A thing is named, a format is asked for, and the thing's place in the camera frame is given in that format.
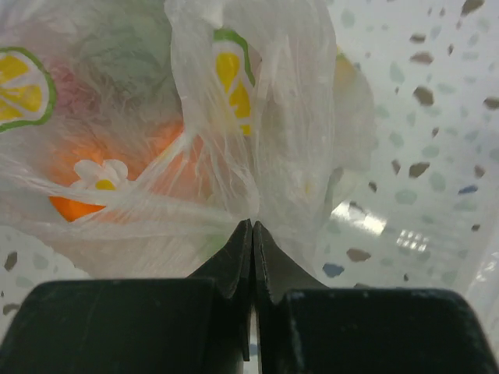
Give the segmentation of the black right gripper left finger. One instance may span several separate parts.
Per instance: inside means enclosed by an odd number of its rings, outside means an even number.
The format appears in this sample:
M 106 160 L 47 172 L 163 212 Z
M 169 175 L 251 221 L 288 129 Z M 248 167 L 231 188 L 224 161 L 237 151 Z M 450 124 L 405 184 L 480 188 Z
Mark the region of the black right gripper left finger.
M 240 221 L 225 245 L 189 276 L 214 283 L 205 362 L 248 362 L 253 225 Z

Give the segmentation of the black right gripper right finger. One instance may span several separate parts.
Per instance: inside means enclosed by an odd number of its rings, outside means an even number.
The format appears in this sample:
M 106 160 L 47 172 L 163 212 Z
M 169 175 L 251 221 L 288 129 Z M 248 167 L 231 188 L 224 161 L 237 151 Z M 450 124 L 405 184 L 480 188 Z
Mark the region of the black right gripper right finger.
M 253 269 L 259 372 L 301 373 L 301 340 L 290 302 L 301 291 L 326 286 L 289 257 L 259 221 L 253 226 Z

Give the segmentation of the clear printed plastic bag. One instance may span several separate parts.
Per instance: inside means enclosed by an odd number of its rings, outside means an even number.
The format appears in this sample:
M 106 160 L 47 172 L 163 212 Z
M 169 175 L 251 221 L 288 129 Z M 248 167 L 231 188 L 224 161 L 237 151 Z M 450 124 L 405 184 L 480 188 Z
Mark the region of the clear printed plastic bag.
M 54 60 L 96 93 L 86 119 L 55 113 Z M 65 141 L 109 136 L 144 150 L 177 117 L 183 134 L 126 190 L 48 176 Z M 211 197 L 153 193 L 197 136 Z M 245 220 L 310 267 L 376 144 L 372 92 L 323 1 L 1 4 L 1 222 L 95 277 L 186 275 Z

